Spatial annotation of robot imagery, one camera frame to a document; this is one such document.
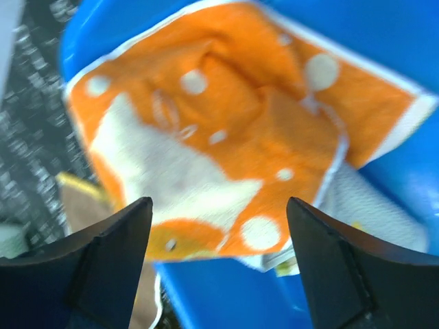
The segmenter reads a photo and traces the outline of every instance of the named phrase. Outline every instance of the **orange cloth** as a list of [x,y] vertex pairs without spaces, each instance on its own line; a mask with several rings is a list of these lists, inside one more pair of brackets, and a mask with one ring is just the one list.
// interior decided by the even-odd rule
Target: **orange cloth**
[[344,159],[363,166],[434,109],[361,61],[254,4],[207,0],[85,68],[67,99],[117,208],[152,197],[148,258],[265,254],[289,245],[291,196],[318,206]]

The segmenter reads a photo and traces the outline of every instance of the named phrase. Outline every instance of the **brown fabric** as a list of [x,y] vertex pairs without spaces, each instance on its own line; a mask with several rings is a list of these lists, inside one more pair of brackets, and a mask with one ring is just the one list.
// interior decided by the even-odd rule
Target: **brown fabric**
[[[110,204],[104,199],[93,197],[93,194],[84,191],[80,184],[64,182],[61,184],[60,192],[72,232],[83,230],[112,214]],[[155,302],[155,281],[154,268],[151,264],[144,263],[129,329],[148,329],[156,319],[158,308]]]

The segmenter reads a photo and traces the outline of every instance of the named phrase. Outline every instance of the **dark marble surface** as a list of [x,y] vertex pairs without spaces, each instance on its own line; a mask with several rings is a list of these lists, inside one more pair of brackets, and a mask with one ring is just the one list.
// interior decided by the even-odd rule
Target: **dark marble surface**
[[[58,72],[60,36],[78,3],[27,0],[0,103],[0,221],[25,224],[32,247],[64,236],[56,174],[96,181],[66,113]],[[164,291],[162,299],[158,328],[179,328]],[[92,327],[75,318],[70,329]]]

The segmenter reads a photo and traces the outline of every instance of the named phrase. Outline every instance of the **brown cloth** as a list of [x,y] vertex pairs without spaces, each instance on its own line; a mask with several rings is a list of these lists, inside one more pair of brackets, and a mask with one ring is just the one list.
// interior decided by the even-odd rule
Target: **brown cloth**
[[[58,176],[61,200],[72,233],[83,230],[113,214],[105,193],[88,182],[61,173]],[[144,263],[129,329],[148,329],[161,316],[160,284],[153,266]]]

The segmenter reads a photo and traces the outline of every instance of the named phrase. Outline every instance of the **blue bin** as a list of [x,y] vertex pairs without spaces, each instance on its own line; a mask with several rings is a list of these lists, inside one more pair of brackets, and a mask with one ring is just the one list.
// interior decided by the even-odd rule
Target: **blue bin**
[[[195,1],[84,0],[62,39],[61,71],[79,70]],[[439,93],[439,2],[272,0],[285,16]],[[439,255],[439,112],[361,170],[429,228]],[[156,264],[184,328],[312,328],[300,276],[231,259]]]

